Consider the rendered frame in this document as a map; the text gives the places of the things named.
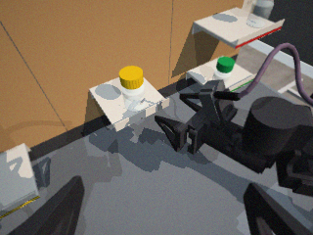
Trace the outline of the clear bottle with green cap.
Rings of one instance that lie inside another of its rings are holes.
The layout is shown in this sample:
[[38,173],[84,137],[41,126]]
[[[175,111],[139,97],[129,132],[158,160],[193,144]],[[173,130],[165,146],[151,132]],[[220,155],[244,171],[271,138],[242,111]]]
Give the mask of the clear bottle with green cap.
[[227,87],[235,61],[230,57],[220,57],[217,61],[212,80],[223,79]]

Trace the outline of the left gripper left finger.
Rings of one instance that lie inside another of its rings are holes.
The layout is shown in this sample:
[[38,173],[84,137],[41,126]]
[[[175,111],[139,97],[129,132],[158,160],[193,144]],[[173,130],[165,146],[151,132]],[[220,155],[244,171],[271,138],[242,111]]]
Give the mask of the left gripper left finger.
[[7,235],[74,235],[84,192],[81,176],[75,176]]

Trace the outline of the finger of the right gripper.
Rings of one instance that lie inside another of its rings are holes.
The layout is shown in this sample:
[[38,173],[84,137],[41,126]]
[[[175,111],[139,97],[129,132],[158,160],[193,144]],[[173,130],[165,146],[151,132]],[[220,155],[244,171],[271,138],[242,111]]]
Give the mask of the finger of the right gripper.
[[[160,116],[155,116],[155,121],[159,125],[159,127],[163,130],[165,135],[167,136],[174,151],[178,153],[184,147],[184,145],[181,149],[177,147],[177,132],[185,123],[177,121],[177,120],[173,120],[170,118],[166,118],[166,117],[160,117]],[[170,131],[169,128],[172,131]],[[176,134],[176,140],[175,140],[174,134]]]
[[189,99],[199,99],[199,93],[181,93],[180,100],[183,101],[187,106],[197,112],[199,109],[202,109],[201,106],[191,102]]

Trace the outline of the clear bottle with red cap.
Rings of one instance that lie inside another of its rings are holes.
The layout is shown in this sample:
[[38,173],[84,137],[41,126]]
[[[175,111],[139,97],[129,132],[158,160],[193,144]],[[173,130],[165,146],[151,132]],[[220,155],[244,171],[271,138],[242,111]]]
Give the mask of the clear bottle with red cap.
[[274,0],[254,0],[252,2],[246,24],[253,28],[262,28],[274,6]]

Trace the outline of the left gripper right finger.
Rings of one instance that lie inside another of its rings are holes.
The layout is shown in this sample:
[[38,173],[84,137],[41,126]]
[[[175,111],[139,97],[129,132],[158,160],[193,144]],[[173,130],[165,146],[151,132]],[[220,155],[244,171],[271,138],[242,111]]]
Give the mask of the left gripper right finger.
[[244,204],[250,235],[313,235],[256,183],[248,184]]

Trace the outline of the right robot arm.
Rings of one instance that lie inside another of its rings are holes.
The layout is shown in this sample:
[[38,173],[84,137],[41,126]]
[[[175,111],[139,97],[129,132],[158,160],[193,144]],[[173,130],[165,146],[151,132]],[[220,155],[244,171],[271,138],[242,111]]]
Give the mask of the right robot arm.
[[[201,88],[199,98],[207,120],[220,120],[214,102],[216,92],[225,89],[223,79],[208,80]],[[313,115],[309,106],[274,96],[258,98],[251,104],[242,137],[235,134],[239,138],[234,146],[228,145],[234,149],[229,158],[258,174],[276,162],[279,186],[313,197]]]

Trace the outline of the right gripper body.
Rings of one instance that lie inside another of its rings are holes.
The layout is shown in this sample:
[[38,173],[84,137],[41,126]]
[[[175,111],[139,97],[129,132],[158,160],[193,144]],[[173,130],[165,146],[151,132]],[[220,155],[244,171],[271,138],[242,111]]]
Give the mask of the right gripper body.
[[180,149],[187,142],[187,133],[192,139],[192,145],[188,146],[188,152],[194,155],[203,143],[214,148],[220,153],[229,157],[239,136],[235,133],[242,133],[243,127],[231,122],[237,114],[233,101],[216,99],[214,102],[219,116],[217,120],[207,120],[204,110],[199,109],[177,132],[177,147]]

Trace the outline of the clear glass bottle with yellow cap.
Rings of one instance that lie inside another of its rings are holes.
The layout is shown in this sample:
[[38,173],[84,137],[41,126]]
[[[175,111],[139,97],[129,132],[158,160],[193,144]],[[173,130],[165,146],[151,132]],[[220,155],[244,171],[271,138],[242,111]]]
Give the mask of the clear glass bottle with yellow cap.
[[143,71],[139,67],[128,66],[119,72],[121,91],[125,108],[139,112],[146,105]]

